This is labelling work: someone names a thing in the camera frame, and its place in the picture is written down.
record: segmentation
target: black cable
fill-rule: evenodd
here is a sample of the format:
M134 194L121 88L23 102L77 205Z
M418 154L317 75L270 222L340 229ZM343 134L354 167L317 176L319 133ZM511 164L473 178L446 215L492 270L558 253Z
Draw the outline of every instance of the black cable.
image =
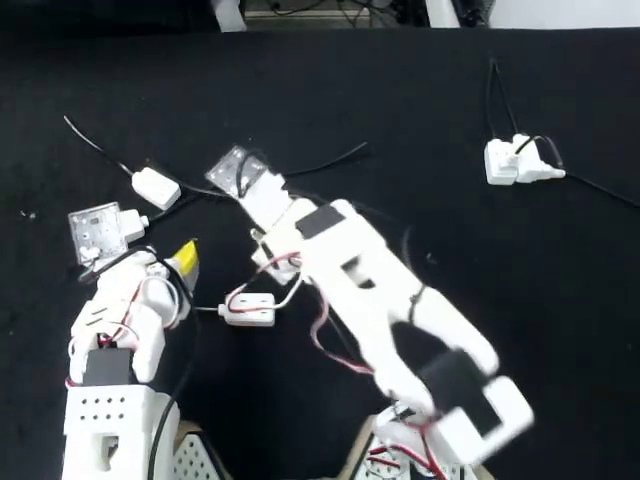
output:
M308 10L313 10L314 8L319 7L320 5L322 5L323 3L325 3L327 0L316 0L313 3L310 3L309 5L306 5L304 7L300 7L300 8L294 8L293 10L286 10L286 11L282 11L278 8L277 3L271 3L269 0L264 0L264 2L269 6L269 9L275 13L276 15L278 15L279 17L287 17L289 15L294 15L296 13L300 13L300 12L306 12Z
M157 225L158 223L162 222L163 220L169 218L172 215L175 215L176 213L178 213L180 210L184 209L185 207L192 205L193 203L196 202L196 200L200 200L202 197L199 195L191 195L189 197L183 198L182 200L176 202L175 204L173 204L171 206L171 208L168 208L167 210L164 210L156 215L154 215L153 217L149 218L149 227L153 227L154 225Z
M511 127L513 128L514 134L518 133L520 130L518 129L518 124L516 123L515 115L513 114L513 109L511 108L511 103L509 102L509 97L507 95L506 88L504 83L502 82L502 75L500 74L500 68L498 67L498 62L495 58L491 57L489 59L489 75L487 78L487 85L485 88L485 98L484 98L484 111L487 120L487 125L491 131L491 137L497 138L497 133L495 129L495 125L493 124L493 120L491 118L491 92L493 90L493 82L494 79L498 81L498 88L500 89L500 96L502 97L502 103L504 105L505 110L507 111L507 115L509 116L509 121L511 122Z
M507 95L507 90L502 82L502 75L500 74L500 68L498 67L498 62L495 61L493 63L493 68L496 72L496 79L498 80L498 88L500 89L500 96L502 97L502 103L504 103L504 108L507 110L507 115L509 115L509 120L511 121L511 127L513 128L513 133L516 134L520 131L518 128L518 124L516 123L516 117L513 114L513 109L511 108L511 102L509 102L509 96Z
M409 239L411 237L412 231L413 231L413 226L408 226L404 230L404 233L402 234L402 240L400 241L400 251L402 255L402 261L404 262L405 266L417 278L418 276L416 275L416 272L413 270L413 265L411 263L411 255L409 254ZM422 294L426 289L427 289L427 285L423 282L422 285L420 285L420 289L418 290L418 292L415 295L412 295L411 298L409 299L411 304L409 306L409 313L407 315L407 319L409 323L412 325L415 323L414 317L416 312L416 305L418 304L420 297L422 297Z
M489 59L489 73L487 74L487 84L484 90L484 115L487 126L491 132L491 138L497 138L496 127L491 118L491 86L493 85L493 58Z
M240 160L238 168L236 169L236 192L238 192L238 198L244 198L247 194L247 190L249 189L249 182L247 182L247 186L244 190L242 189L242 172L249 161L249 157L251 157L251 154L249 152L245 152L244 157L242 157L242 160Z
M335 165L337 165L337 164L339 164L341 162L344 162L344 161L352 159L363 148L366 148L368 146L369 146L369 144L367 142L362 142L361 144L359 144L356 147L352 148L348 152L343 153L338 158L334 158L333 160L330 160L330 161L328 161L326 163L323 163L323 164L315 166L315 167L304 168L302 170L294 170L293 172L285 172L282 175L285 176L285 177L299 177L300 175L307 175L309 173L316 173L316 172L319 172L321 170L329 169L329 168L334 167Z
M353 17L353 28L358 28L358 19L360 18L360 15L362 15L362 12L365 11L367 7L365 7L364 5L360 7L360 10L358 10L358 12L356 13L355 17Z
M193 296L191 295L189 288L184 283L184 280L182 279L180 274L173 267L171 267L171 265L169 265L162 258L158 258L157 256L156 256L156 260L158 261L158 263L160 263L160 265L164 266L169 271L170 275L173 274L175 276L178 286L182 290L182 293L184 294L185 298L187 299L187 302L189 303L190 314L193 317L196 331L193 338L193 349L192 349L191 356L189 357L189 362L185 366L182 372L182 375L178 380L178 383L176 384L175 388L173 389L173 392L169 397L169 401L167 402L166 407L162 411L162 415L160 415L160 420L158 421L156 434L153 437L153 442L151 443L151 450L149 452L149 466L147 469L147 480L153 480L154 473L155 473L155 466L156 466L156 457L158 455L158 446L160 445L160 438L162 437L162 430L164 429L164 426L167 423L167 419L169 418L171 409L175 405L178 396L182 393L185 386L187 385L187 382L189 381L189 377L191 376L191 372L193 371L193 367L196 363L196 358L198 356L198 346L200 345L200 342L198 341L198 339L202 334L200 318L198 317L198 311L195 308L195 304L193 302Z
M242 157L242 160L240 160L238 168L236 169L236 191L238 192L238 198L244 198L247 194L247 190L249 190L249 182L245 185L244 190L242 189L242 174L251 157L257 157L263 164L268 165L267 156L262 150L252 148L245 152L244 157Z
M73 131L73 133L75 133L78 137L80 137L87 145L89 145L91 148L97 151L107 161L111 162L120 170L122 170L124 173L126 173L129 177L133 175L133 171L129 167L127 167L123 162L121 162L117 158L108 154L104 148L102 148L100 145L98 145L89 137L87 137L84 133L82 133L80 129L76 127L76 125L71 121L71 119L67 115L64 115L62 118L64 118L64 121L67 123L69 128Z
M153 168L158 173L164 175L169 180L173 180L176 182L183 190L188 190L193 193L197 193L200 195L206 195L209 197L218 197L218 198L231 198L229 195L224 193L222 190L209 190L207 188L196 187L190 183L185 182L184 180L179 179L173 173L167 170L167 167L164 165L160 165L157 160L148 161L147 162L151 168Z
M564 160L562 159L562 155L560 154L560 150L558 150L558 147L556 146L555 142L551 138L549 138L549 137L547 137L545 135L535 135L535 136L529 137L525 142L523 142L522 145L520 145L516 149L516 151L515 151L516 155L518 153L520 153L522 151L522 149L524 147L526 147L529 143L535 142L536 140L542 140L543 142L545 142L549 146L549 148L551 149L551 151L553 153L553 156L556 159L556 165L558 166L558 168L564 169ZM598 184L596 182L593 182L593 181L589 180L588 178L584 178L584 177L582 177L580 175L577 175L577 174L575 174L573 172L569 172L569 171L566 172L566 177L570 178L570 179L572 179L574 181L580 182L580 183L582 183L584 185L587 185L587 186L589 186L591 188L594 188L594 189L596 189L596 190L598 190L598 191L600 191L602 193L605 193L605 194L609 195L611 198L615 198L616 200L619 200L619 201L621 201L623 203L626 203L630 207L634 207L634 208L640 209L640 202L638 202L638 201L636 201L636 200L634 200L632 198L629 198L629 197L627 197L625 195L622 195L620 193L616 193L616 192L614 192L612 190L609 190L607 187L604 187L604 186L602 186L602 185L600 185L600 184Z
M351 25L352 28L356 28L356 22L351 17L349 17L349 15L347 15L347 12L344 11L342 2L344 2L344 0L336 1L336 3L338 4L338 10L340 10L340 13L342 13L342 16L347 20L347 22L349 22L349 25Z
M524 147L526 147L527 145L529 145L531 142L535 142L536 140L543 140L543 141L549 141L551 142L550 139L547 139L547 137L543 137L541 135L535 135L533 137L529 137L527 138L527 140L525 140L522 145L520 145L518 148L516 148L516 151L514 152L514 155L518 155L523 149Z
M620 200L621 202L626 203L627 205L629 205L630 207L634 207L634 208L640 208L640 203L637 202L636 200L633 200L625 195L621 195L619 193L613 192L611 190L609 190L606 187L603 187L602 185L599 185L595 182L592 182L591 180L588 180L584 177L581 177L579 175L576 175L574 173L571 172L567 172L567 177L571 178L573 180L576 180L580 183L583 183L585 185L588 185L589 187L595 188L596 190L601 191L602 193L606 193L607 195L609 195L612 198L615 198L616 200Z
M409 255L409 238L411 237L411 231L413 230L413 226L409 225L404 229L404 233L402 234L402 239L400 240L400 253L402 255L402 261L405 266L415 275L413 271L413 265L411 264L411 256Z

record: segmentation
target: red and white wire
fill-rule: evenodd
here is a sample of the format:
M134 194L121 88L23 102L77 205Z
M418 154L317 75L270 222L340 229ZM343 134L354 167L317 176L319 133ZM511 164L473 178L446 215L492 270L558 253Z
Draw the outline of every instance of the red and white wire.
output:
M424 438L424 434L421 434L420 438L422 439L422 443L424 445L426 458L414 452L413 450L411 450L410 448L404 445L391 444L389 445L389 447L382 446L382 447L372 448L371 450L369 450L368 459L376 458L375 457L376 455L380 455L381 453L388 452L389 449L395 450L397 452L405 454L407 457L409 457L411 460L416 462L418 465L429 470L431 473L435 475L437 480L447 480L447 477L442 472L442 469L438 465L438 462L436 461L435 457L431 453L431 449L427 445L427 441Z
M324 353L327 357L329 357L330 359L344 365L345 367L353 370L356 373L363 373L366 375L373 375L373 370L371 370L371 368L369 368L366 365L359 365L357 363L351 362L339 355L335 355L331 352L328 352L320 343L320 340L318 340L318 332L320 331L320 329L324 326L325 323L327 323L327 318L329 318L329 302L327 301L327 298L324 296L324 293L322 293L322 290L316 285L316 288L318 290L318 293L320 295L320 300L321 300L321 308L320 308L320 314L318 316L318 318L316 318L316 320L313 322L313 324L311 325L311 331L309 332L310 336L311 336L311 341L313 342L313 344L316 346L316 348L318 348L322 353Z
M280 262L282 260L291 259L291 258L299 258L299 257L300 257L300 252L291 252L291 253L286 253L284 255L280 255L280 256L274 257L271 260L269 260L269 262L267 262L265 265L260 267L256 271L256 273L254 274L254 277L259 275L259 274L261 274L267 268L269 268L271 265L273 265L275 263L278 263L278 262ZM249 285L250 282L243 283L239 287L236 287L229 295L227 295L227 298L225 300L225 306L227 307L227 310L230 311L231 313L257 312L257 311L260 311L260 310L278 310L280 308L286 307L289 304L289 302L291 301L291 299L293 298L295 293L298 291L298 289L302 285L302 280L303 280L302 273L298 273L298 278L296 279L296 282L293 284L293 286L291 287L291 290L289 290L289 292L287 293L285 298L281 302L276 303L272 307L266 307L266 308L265 307L233 308L233 307L230 306L231 301L238 294L242 293L244 291L244 289L247 288L247 286Z

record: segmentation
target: perforated white block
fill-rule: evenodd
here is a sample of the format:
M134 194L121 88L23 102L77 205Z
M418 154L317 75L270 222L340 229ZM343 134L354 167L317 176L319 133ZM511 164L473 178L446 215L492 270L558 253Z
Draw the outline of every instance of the perforated white block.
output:
M64 422L63 480L144 480L149 450L169 396L145 385L73 387ZM170 480L179 412L162 430L154 480Z
M188 434L173 456L175 480L222 480L200 436Z

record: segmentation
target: power adapter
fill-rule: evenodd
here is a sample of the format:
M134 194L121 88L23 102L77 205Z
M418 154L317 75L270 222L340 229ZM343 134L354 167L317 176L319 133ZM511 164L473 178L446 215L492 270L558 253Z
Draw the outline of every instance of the power adapter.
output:
M167 210L180 198L180 185L156 170L145 167L131 176L135 192L160 210Z

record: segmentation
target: white plastic part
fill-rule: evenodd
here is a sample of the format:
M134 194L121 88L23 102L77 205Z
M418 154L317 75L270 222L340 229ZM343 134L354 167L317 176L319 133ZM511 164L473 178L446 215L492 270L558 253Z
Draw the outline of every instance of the white plastic part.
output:
M276 304L271 293L239 293L229 307L232 309L260 308L246 313L234 313L224 304L218 305L218 315L224 318L229 325L236 327L273 327L276 313L273 306Z
M429 426L425 439L441 468L477 467L533 424L531 407L509 378L492 380L483 388L483 394L500 419L500 425L484 437L459 407ZM374 423L374 432L387 444L401 444L423 452L419 433L394 421L396 412L403 411L404 408L390 407L380 413ZM414 418L409 421L415 424L425 421L424 417Z
M239 0L210 1L221 32L244 32L247 29L240 13Z
M460 28L451 0L425 0L431 28Z
M256 205L260 203L261 210L268 207L266 198L263 202L258 200L256 198ZM305 203L300 205L305 208L298 208L302 201ZM250 206L242 205L255 218ZM487 339L442 294L423 287L422 282L387 248L384 238L348 202L337 200L331 207L343 218L315 236L303 239L296 222L315 211L315 205L300 199L284 212L280 211L282 205L279 205L271 214L271 218L278 220L271 229L263 228L267 233L258 239L259 249L264 250L266 245L274 256L300 252L305 281L321 290L354 335L380 390L420 415L431 415L435 411L429 390L399 357L390 328L395 322L409 320L414 303L412 298L419 292L422 293L413 309L415 326L439 338L451 349L464 350L487 377L495 375L499 360ZM254 259L262 261L264 257L254 254ZM280 278L280 272L268 272L274 278ZM365 281L367 287L361 287ZM526 400L513 382L508 381L513 388L504 387L504 382L503 379L496 380L485 389L485 395L503 420L503 427L492 432L495 436L491 438L481 441L476 438L467 443L456 443L460 437L455 436L453 430L444 428L442 439L432 439L439 456L451 463L480 462L531 424L533 415ZM506 405L505 400L513 406ZM447 445L451 445L452 452L447 451Z
M98 333L114 337L119 332L118 346L134 350L132 368L137 379L147 383L155 377L165 347L163 327L175 315L176 298L163 282L148 279L150 271L160 278L168 276L165 267L153 262L153 255L138 252L98 279L96 294L71 327L69 375L75 384L83 383L87 355L98 348ZM126 327L121 329L125 317ZM182 317L179 312L175 323Z
M566 172L554 168L540 159L535 141L529 142L518 154L518 149L529 139L528 135L516 134L512 142L494 138L484 149L484 167L490 185L513 185L532 183L537 180L564 178Z
M168 395L144 385L72 387L64 422L62 480L145 480L149 450ZM173 406L162 430L154 480L173 480Z
M222 480L199 435L187 434L173 455L175 480Z
M529 139L528 135L520 133L513 136L514 152ZM517 155L518 158L518 183L531 183L536 180L549 180L552 178L564 178L566 172L554 168L540 159L540 152L536 142L529 142Z
M138 195L161 210L167 210L180 198L180 185L149 167L133 174L131 186Z
M149 226L149 218L140 215L137 210L120 212L120 230L127 243L144 237L144 229Z
M494 138L484 148L484 168L490 185L513 185L518 178L518 161L513 145Z
M501 425L483 438L464 410L452 410L426 435L441 462L477 466L533 424L533 411L511 379L498 377L483 392Z

